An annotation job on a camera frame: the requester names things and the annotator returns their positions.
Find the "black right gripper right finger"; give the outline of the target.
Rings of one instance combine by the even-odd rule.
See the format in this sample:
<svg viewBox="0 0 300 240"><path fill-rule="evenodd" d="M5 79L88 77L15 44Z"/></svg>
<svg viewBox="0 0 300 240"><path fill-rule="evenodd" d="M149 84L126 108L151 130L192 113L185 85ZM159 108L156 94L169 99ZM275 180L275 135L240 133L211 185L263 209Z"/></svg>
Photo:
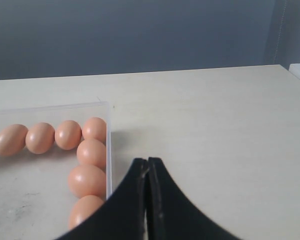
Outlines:
<svg viewBox="0 0 300 240"><path fill-rule="evenodd" d="M149 240L235 240L181 191L162 159L148 159L146 216Z"/></svg>

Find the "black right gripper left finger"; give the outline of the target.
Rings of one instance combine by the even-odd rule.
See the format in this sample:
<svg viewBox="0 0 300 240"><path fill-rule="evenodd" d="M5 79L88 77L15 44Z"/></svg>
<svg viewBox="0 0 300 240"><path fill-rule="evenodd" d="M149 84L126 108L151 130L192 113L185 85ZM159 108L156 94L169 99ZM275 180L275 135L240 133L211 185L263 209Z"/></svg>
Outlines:
<svg viewBox="0 0 300 240"><path fill-rule="evenodd" d="M148 162L135 158L111 196L60 240L142 240L145 233Z"/></svg>

